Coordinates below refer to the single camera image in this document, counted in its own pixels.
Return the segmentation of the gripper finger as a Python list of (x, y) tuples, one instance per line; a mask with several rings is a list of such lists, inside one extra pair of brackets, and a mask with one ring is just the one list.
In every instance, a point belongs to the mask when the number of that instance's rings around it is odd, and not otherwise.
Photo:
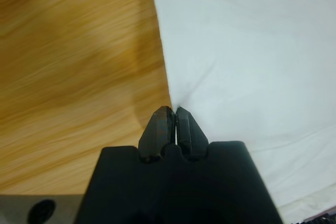
[(165, 148), (175, 143), (175, 114), (161, 106), (151, 116), (140, 137), (138, 151), (142, 162), (156, 162), (165, 156)]
[(190, 161), (203, 159), (207, 155), (208, 139), (192, 114), (179, 107), (176, 110), (177, 144), (182, 154)]

